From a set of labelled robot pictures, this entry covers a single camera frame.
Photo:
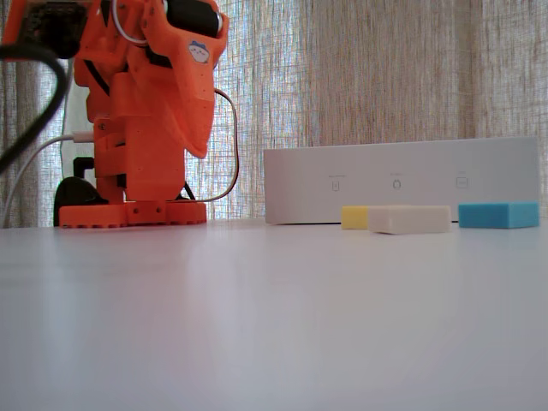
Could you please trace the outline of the orange gripper black servo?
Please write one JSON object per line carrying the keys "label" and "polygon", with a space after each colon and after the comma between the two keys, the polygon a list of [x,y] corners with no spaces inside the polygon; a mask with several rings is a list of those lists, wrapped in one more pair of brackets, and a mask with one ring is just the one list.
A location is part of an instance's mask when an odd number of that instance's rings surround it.
{"label": "orange gripper black servo", "polygon": [[204,158],[215,103],[213,70],[226,47],[223,17],[205,1],[162,1],[162,5],[167,22],[183,31],[170,59],[153,52],[149,45],[145,54],[153,65],[173,66],[182,97],[185,146],[196,158]]}

